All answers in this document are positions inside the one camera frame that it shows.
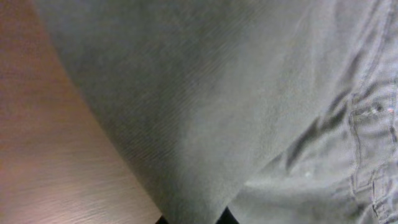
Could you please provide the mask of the grey-green shorts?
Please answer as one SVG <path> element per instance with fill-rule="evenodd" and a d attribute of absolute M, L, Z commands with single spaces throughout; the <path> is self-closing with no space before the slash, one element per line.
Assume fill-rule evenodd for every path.
<path fill-rule="evenodd" d="M 396 0 L 34 4 L 169 223 L 397 222 Z"/>

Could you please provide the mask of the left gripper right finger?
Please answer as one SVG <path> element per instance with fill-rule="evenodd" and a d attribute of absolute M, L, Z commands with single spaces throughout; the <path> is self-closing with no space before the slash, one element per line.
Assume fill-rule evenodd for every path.
<path fill-rule="evenodd" d="M 225 208 L 216 224 L 239 224 L 228 207 Z"/>

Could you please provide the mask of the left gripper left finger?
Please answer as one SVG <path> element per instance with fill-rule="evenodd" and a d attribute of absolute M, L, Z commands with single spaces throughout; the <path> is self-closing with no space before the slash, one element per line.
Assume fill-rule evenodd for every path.
<path fill-rule="evenodd" d="M 169 224 L 168 221 L 164 218 L 164 216 L 161 216 L 155 224 Z"/>

